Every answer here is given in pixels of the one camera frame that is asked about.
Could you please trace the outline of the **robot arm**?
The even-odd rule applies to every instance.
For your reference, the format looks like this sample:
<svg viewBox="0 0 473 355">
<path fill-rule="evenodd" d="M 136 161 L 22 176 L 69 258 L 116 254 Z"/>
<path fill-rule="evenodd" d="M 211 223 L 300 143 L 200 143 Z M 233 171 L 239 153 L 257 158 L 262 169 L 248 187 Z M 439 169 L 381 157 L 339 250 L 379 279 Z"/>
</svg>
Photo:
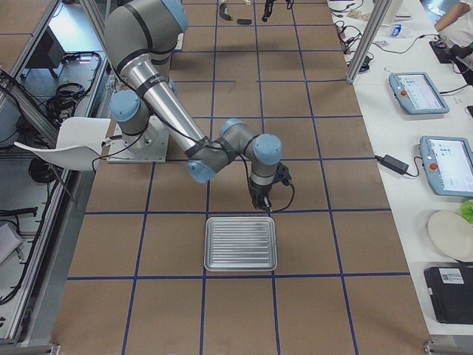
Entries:
<svg viewBox="0 0 473 355">
<path fill-rule="evenodd" d="M 104 48 L 112 67 L 169 129 L 185 152 L 187 170 L 206 183 L 237 156 L 251 161 L 248 191 L 255 209 L 270 211 L 273 184 L 287 183 L 281 163 L 282 142 L 258 134 L 232 118 L 210 141 L 169 86 L 169 57 L 188 20 L 179 1 L 131 1 L 114 10 L 104 28 Z"/>
</svg>

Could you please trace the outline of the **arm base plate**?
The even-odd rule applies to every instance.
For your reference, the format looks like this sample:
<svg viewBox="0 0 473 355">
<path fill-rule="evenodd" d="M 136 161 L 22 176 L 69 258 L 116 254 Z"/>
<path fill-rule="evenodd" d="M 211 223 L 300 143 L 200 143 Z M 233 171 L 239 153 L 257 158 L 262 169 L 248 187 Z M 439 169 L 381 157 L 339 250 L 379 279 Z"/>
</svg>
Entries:
<svg viewBox="0 0 473 355">
<path fill-rule="evenodd" d="M 165 163 L 169 144 L 169 131 L 156 115 L 149 117 L 149 125 L 141 138 L 124 135 L 116 124 L 114 135 L 122 138 L 113 140 L 109 147 L 109 163 Z"/>
</svg>

